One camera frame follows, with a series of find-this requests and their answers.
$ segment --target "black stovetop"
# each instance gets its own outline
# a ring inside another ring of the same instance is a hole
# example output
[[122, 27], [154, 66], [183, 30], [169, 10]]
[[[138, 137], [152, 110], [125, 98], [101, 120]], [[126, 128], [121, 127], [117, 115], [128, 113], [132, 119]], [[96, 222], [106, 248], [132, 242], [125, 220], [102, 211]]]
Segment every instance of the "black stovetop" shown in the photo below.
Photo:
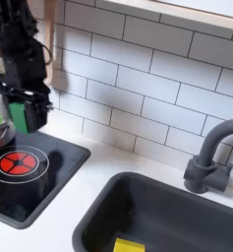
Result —
[[42, 133], [17, 133], [0, 149], [0, 221], [30, 226], [89, 156], [87, 149]]

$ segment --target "faucet handle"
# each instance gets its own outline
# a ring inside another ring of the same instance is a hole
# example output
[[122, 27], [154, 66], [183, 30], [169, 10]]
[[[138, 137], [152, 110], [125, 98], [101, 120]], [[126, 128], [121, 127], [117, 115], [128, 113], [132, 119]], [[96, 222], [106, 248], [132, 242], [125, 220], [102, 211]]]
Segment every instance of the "faucet handle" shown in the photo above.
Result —
[[212, 189], [224, 192], [228, 186], [233, 164], [229, 163], [225, 169], [217, 168], [203, 179], [203, 184]]

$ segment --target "yellow sponge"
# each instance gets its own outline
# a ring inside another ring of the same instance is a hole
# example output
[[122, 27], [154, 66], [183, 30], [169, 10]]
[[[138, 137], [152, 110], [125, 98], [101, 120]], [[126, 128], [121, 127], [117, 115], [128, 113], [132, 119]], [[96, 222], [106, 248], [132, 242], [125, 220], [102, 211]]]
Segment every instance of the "yellow sponge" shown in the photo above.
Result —
[[117, 238], [113, 252], [145, 252], [145, 246]]

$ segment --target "red burner ring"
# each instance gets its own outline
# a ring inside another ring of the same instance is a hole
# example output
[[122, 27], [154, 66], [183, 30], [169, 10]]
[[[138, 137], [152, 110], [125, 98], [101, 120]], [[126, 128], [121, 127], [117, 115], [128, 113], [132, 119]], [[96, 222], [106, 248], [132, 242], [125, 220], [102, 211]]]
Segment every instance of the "red burner ring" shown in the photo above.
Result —
[[30, 174], [38, 164], [38, 158], [28, 152], [11, 152], [0, 157], [0, 171], [10, 176]]

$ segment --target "faucet spout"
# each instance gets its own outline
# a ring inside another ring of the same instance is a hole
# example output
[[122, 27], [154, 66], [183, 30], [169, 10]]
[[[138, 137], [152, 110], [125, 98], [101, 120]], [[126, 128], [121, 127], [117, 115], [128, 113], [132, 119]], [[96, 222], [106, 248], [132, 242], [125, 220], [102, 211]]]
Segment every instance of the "faucet spout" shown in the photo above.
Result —
[[223, 122], [213, 128], [205, 138], [198, 156], [198, 164], [210, 166], [219, 143], [230, 135], [233, 135], [233, 120]]
[[213, 157], [220, 142], [230, 135], [233, 135], [233, 120], [217, 125], [208, 133], [200, 154], [189, 161], [184, 174], [189, 191], [197, 194], [205, 193], [208, 188], [225, 191], [233, 165], [229, 164], [226, 170], [219, 169]]

